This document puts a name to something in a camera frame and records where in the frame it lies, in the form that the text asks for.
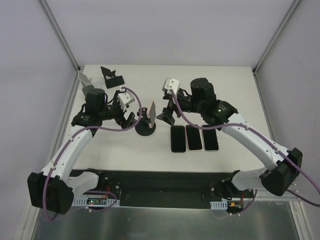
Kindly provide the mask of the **black phone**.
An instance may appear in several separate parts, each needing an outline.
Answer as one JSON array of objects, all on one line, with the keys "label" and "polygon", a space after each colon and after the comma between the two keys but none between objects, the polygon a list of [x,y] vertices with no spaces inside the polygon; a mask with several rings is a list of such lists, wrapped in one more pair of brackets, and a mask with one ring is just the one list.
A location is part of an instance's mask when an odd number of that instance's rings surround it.
[{"label": "black phone", "polygon": [[174,125],[170,127],[170,145],[173,153],[186,152],[186,132],[184,126]]}]

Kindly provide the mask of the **black round-base phone mount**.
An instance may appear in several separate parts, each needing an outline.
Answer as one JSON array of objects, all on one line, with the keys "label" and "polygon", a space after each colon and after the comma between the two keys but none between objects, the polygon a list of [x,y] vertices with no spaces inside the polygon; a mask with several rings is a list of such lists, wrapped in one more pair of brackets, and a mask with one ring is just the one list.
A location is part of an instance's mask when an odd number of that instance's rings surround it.
[{"label": "black round-base phone mount", "polygon": [[142,114],[139,114],[139,112],[137,112],[137,114],[140,117],[140,120],[135,126],[135,131],[143,137],[152,135],[156,130],[156,123],[154,122],[152,127],[150,126],[151,119],[147,117],[147,108],[143,107]]}]

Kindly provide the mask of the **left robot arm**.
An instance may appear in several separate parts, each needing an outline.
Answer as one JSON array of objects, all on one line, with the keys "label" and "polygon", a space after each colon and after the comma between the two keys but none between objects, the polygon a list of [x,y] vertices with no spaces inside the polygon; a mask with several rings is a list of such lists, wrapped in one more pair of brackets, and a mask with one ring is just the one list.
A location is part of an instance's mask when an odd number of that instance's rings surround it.
[{"label": "left robot arm", "polygon": [[135,127],[133,112],[125,118],[127,108],[133,102],[141,103],[138,95],[124,86],[115,92],[112,101],[108,101],[106,92],[100,88],[93,88],[86,94],[64,143],[39,173],[32,172],[27,178],[32,206],[64,215],[75,198],[89,191],[96,195],[105,191],[107,183],[102,170],[87,168],[79,176],[69,177],[85,146],[98,130],[105,129],[104,121],[114,120],[120,126],[118,132]]}]

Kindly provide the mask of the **silver folding phone stand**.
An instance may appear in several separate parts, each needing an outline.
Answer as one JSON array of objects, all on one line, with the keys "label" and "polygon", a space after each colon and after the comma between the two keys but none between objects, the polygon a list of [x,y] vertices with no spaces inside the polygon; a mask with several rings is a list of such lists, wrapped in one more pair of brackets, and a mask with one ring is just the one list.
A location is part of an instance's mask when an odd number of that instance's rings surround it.
[{"label": "silver folding phone stand", "polygon": [[85,74],[83,74],[81,71],[79,71],[77,73],[77,78],[80,81],[80,84],[83,88],[89,85],[93,85],[95,88],[99,88],[99,89],[103,88],[102,81],[97,77],[94,77],[94,78],[88,77]]}]

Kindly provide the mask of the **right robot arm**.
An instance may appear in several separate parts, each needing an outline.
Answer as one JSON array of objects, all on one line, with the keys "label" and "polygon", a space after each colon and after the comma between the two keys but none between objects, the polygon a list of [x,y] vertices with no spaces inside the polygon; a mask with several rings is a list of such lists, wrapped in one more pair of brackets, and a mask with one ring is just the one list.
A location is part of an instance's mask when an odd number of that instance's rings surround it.
[{"label": "right robot arm", "polygon": [[264,165],[255,170],[235,170],[232,177],[216,184],[216,194],[231,199],[242,191],[264,188],[275,196],[282,196],[300,174],[297,168],[302,165],[302,152],[297,148],[289,150],[255,130],[234,106],[217,99],[213,85],[206,78],[192,80],[190,88],[191,94],[188,94],[180,88],[178,80],[166,79],[162,91],[168,104],[157,119],[172,126],[175,123],[173,114],[179,118],[184,112],[200,114],[208,124],[206,131],[217,127],[247,148]]}]

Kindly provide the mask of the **white-cased phone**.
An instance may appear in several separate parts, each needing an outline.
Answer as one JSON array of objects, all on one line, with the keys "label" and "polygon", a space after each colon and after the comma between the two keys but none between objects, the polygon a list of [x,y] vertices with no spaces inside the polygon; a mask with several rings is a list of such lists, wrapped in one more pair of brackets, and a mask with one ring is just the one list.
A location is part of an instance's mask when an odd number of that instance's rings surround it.
[{"label": "white-cased phone", "polygon": [[200,130],[191,126],[185,126],[186,140],[189,151],[200,151],[203,149]]}]

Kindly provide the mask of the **pink-cased phone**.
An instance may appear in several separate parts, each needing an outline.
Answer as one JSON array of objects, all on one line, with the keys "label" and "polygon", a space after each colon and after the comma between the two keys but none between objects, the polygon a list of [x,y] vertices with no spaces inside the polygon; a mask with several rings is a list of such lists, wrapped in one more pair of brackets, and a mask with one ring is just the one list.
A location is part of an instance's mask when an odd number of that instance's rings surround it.
[{"label": "pink-cased phone", "polygon": [[155,102],[152,100],[148,107],[147,107],[147,111],[146,111],[146,116],[149,119],[149,128],[152,128],[155,124],[155,119],[156,119],[156,105]]}]

